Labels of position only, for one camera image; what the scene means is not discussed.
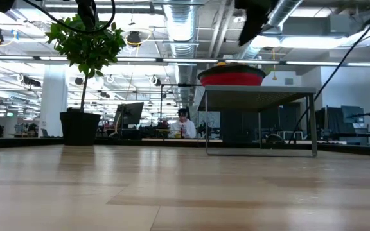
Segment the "white shirt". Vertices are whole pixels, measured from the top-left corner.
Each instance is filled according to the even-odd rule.
[[[169,138],[175,138],[175,134],[181,133],[181,128],[186,132],[182,133],[182,136],[187,139],[192,139],[197,136],[197,129],[195,129],[195,125],[189,119],[186,122],[176,121],[171,124],[171,132],[168,135]]]

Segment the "computer monitor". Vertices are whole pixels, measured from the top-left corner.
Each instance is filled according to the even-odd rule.
[[[144,103],[118,105],[115,113],[114,125],[116,124],[119,115],[122,113],[122,109],[124,111],[123,124],[139,124],[143,107]]]
[[[365,119],[362,116],[364,114],[363,108],[357,106],[341,106],[341,109],[344,114],[344,123],[365,123]]]

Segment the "black cable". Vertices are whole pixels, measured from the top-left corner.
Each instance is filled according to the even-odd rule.
[[[314,101],[316,101],[316,99],[321,95],[322,91],[324,90],[324,88],[327,86],[327,84],[331,81],[331,79],[334,77],[334,75],[338,72],[339,70],[339,67],[342,66],[342,64],[345,62],[346,58],[349,56],[349,54],[352,52],[352,50],[358,45],[358,43],[360,41],[362,41],[362,39],[364,39],[364,37],[368,34],[368,32],[370,31],[370,25],[368,27],[368,29],[360,36],[360,38],[351,46],[351,48],[348,50],[348,52],[345,54],[345,56],[342,58],[342,60],[339,62],[338,66],[335,68],[335,70],[332,72],[331,76],[326,80],[326,82],[324,83],[324,85],[321,87],[321,89],[319,89],[318,93],[316,94],[315,96],[315,99]],[[303,117],[306,115],[307,111],[309,110],[309,106],[306,108],[306,110],[304,111],[304,113],[301,115],[301,117],[299,118],[298,122],[296,123],[295,125],[295,128],[294,128],[294,131],[292,132],[292,135],[290,136],[289,138],[289,142],[288,144],[291,143],[291,141],[294,139],[294,135],[295,135],[295,132],[298,130],[298,127],[299,127],[299,124],[301,123]]]
[[[47,15],[50,19],[54,20],[56,23],[58,23],[59,25],[67,28],[67,29],[70,29],[72,31],[75,31],[75,32],[78,32],[78,33],[85,33],[85,34],[90,34],[90,33],[97,33],[97,32],[101,32],[105,29],[107,29],[111,24],[112,22],[114,21],[114,18],[115,18],[115,0],[110,0],[111,3],[112,3],[112,16],[111,18],[109,19],[109,21],[100,29],[97,29],[97,30],[92,30],[92,31],[86,31],[86,30],[79,30],[79,29],[76,29],[76,28],[73,28],[71,26],[68,26],[66,25],[65,23],[59,21],[58,19],[56,19],[54,16],[52,16],[50,13],[48,13],[45,9],[43,9],[42,7],[38,6],[37,4],[35,3],[32,3],[31,1],[29,0],[24,0],[24,2],[30,4],[31,6],[35,7],[36,9],[40,10],[42,13],[44,13],[45,15]]]

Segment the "black plant pot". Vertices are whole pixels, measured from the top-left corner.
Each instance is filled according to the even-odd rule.
[[[60,119],[65,145],[94,145],[101,115],[83,112],[61,112]]]

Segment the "person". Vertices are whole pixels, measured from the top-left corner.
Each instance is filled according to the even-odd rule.
[[[187,139],[193,139],[197,136],[197,130],[192,121],[188,119],[188,112],[186,109],[178,110],[178,121],[171,124],[169,138],[182,137]]]

